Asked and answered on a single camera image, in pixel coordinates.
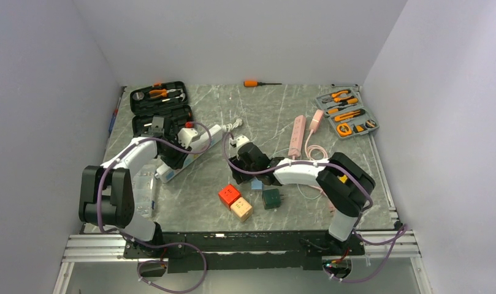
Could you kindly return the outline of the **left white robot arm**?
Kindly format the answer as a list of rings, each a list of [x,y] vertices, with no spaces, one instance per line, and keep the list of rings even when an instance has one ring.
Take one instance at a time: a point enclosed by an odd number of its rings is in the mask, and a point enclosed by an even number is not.
[[[134,137],[113,159],[87,166],[82,172],[79,219],[101,233],[119,231],[140,243],[148,257],[158,256],[164,248],[161,226],[136,211],[132,178],[156,157],[163,162],[184,158],[193,151],[190,144],[198,135],[190,122],[180,129],[158,117],[146,134]]]

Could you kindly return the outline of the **red cube adapter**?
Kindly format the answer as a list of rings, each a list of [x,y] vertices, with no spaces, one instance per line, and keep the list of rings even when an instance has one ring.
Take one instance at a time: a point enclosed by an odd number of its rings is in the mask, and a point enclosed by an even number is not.
[[[226,187],[218,192],[219,200],[228,209],[242,196],[240,191],[233,186],[228,184]]]

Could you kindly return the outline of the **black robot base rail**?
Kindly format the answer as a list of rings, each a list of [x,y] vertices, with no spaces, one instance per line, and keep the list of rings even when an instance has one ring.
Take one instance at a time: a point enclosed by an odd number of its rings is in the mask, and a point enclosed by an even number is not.
[[[325,230],[165,232],[162,240],[167,249],[147,249],[127,241],[123,256],[163,258],[169,273],[187,273],[203,268],[321,270],[324,261],[365,254],[358,238],[341,242]]]

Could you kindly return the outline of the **beige cube adapter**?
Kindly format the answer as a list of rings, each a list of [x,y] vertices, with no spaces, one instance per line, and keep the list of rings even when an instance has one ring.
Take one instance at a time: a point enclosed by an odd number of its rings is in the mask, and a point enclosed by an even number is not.
[[[240,222],[245,222],[253,214],[253,207],[243,197],[239,197],[233,202],[230,210]]]

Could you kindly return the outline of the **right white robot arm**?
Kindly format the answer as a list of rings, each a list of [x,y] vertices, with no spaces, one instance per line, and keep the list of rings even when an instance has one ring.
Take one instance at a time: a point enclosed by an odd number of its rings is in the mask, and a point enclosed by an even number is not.
[[[346,154],[336,152],[328,159],[295,160],[269,158],[254,143],[237,145],[237,154],[227,158],[237,183],[257,178],[266,186],[305,185],[321,188],[335,212],[328,228],[326,247],[341,254],[361,215],[372,205],[375,180]]]

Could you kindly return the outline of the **black plastic tool case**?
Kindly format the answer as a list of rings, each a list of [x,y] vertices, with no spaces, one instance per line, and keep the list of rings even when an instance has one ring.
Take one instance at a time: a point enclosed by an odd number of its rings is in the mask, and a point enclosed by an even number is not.
[[[182,81],[157,83],[133,90],[129,101],[134,114],[134,135],[144,133],[151,126],[154,116],[170,118],[179,127],[194,120],[186,85]]]

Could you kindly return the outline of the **grey plastic tool case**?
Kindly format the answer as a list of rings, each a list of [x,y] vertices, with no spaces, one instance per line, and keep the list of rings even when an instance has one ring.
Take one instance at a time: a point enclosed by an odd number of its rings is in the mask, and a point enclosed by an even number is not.
[[[375,116],[363,105],[357,86],[337,86],[313,101],[342,140],[370,134],[380,127]]]

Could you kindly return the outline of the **white multicolour power strip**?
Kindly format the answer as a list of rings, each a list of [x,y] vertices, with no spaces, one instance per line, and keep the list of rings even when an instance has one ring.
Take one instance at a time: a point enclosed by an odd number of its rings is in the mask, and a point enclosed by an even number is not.
[[[212,139],[210,142],[210,146],[208,148],[212,148],[219,139],[223,136],[223,128],[219,124],[215,124],[209,131],[212,135]],[[191,143],[192,149],[202,150],[208,145],[208,135],[206,133],[202,134],[198,140]],[[163,183],[168,183],[175,176],[177,176],[180,172],[182,172],[187,166],[193,163],[196,159],[198,159],[203,153],[200,154],[186,154],[184,158],[182,168],[173,169],[170,168],[166,163],[160,165],[155,171],[155,178],[161,180]]]

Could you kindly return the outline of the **small blue usb plug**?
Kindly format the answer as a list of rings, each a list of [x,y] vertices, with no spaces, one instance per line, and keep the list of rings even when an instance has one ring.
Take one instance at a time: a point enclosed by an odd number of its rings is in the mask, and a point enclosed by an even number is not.
[[[264,184],[258,179],[253,179],[251,181],[251,190],[260,191],[264,190]]]

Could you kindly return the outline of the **dark green cube adapter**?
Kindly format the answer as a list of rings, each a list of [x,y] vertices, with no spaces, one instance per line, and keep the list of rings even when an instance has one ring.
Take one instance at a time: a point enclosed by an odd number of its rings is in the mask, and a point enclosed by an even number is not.
[[[266,210],[279,208],[282,203],[280,191],[278,189],[263,190],[262,201]]]

